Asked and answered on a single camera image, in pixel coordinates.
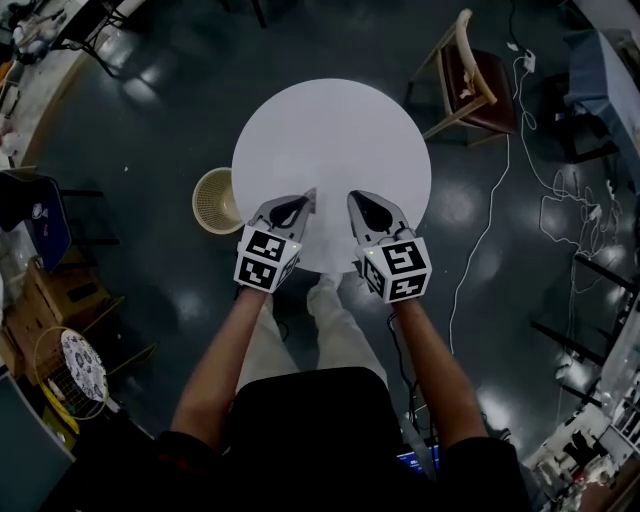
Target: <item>dark floor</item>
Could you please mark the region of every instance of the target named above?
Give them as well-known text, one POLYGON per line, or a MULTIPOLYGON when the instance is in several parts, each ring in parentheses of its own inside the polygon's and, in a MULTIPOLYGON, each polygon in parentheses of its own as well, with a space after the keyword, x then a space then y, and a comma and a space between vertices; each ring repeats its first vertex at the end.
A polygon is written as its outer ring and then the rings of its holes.
MULTIPOLYGON (((103 216, 123 244, 97 256, 105 284, 127 296, 120 310, 122 342, 130 352, 158 344, 151 360, 122 370, 112 386, 153 433, 169 425, 186 379, 233 301, 237 236, 202 230, 191 193, 206 171, 231 164, 251 114, 290 85, 326 77, 360 81, 402 102, 407 80, 464 7, 474 10, 474 47, 500 55, 509 73, 516 56, 506 45, 508 0, 265 0, 274 7, 266 30, 248 0, 231 3, 235 12, 227 14, 215 0, 148 0, 133 17, 137 32, 110 43, 120 78, 89 63, 39 157, 40 171, 65 187, 97 187, 106 194, 103 216)), ((519 0, 514 19, 518 39, 537 55, 537 72, 524 88, 534 112, 543 101, 537 87, 543 75, 567 70, 567 28, 552 3, 519 0)), ((408 107, 421 129, 439 114, 433 112, 441 104, 434 80, 432 73, 431 83, 417 87, 408 107)), ((464 130, 454 129, 428 143, 432 193, 418 229, 434 268, 423 303, 445 338, 454 289, 486 225, 489 191, 506 164, 504 141, 467 149, 464 137, 464 130)), ((539 173, 551 180, 566 166, 558 145, 543 129, 527 138, 539 173)), ((607 213, 605 162, 574 169, 580 187, 590 185, 607 213)), ((493 226, 461 289, 454 323, 456 357, 492 426, 509 427, 523 457, 554 429, 559 389, 554 371, 560 350, 529 322, 564 331, 575 251, 538 229, 543 192, 520 138, 512 137, 511 170, 496 193, 493 226)), ((618 198, 626 252, 619 251, 611 268, 628 276, 634 269, 634 203, 625 186, 618 198)), ((552 217, 558 235, 578 237, 578 206, 564 204, 552 217)), ((607 264, 611 256, 603 253, 598 261, 607 264)), ((276 295, 276 317, 289 325, 287 345, 303 369, 317 359, 304 302, 316 279, 297 270, 276 295)), ((591 279, 579 269, 580 287, 591 279)), ((601 281, 577 303, 577 337, 597 350, 604 340, 595 327, 609 329, 613 321, 611 290, 601 281)), ((355 274, 345 279, 341 296, 389 374, 397 412, 404 413, 406 390, 385 327, 390 308, 368 295, 355 274)), ((564 396, 561 417, 575 404, 564 396)))

